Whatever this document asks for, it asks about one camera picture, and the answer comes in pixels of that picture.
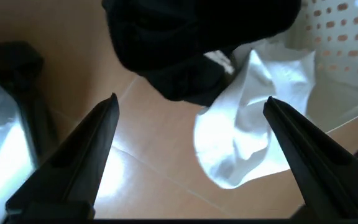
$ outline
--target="crumpled white cloth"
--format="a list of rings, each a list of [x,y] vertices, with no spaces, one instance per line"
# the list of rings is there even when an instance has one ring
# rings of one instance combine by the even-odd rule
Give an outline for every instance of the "crumpled white cloth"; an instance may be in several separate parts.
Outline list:
[[[224,189],[289,169],[263,116],[269,96],[305,114],[314,87],[314,52],[265,42],[211,107],[196,116],[194,145],[206,175]]]

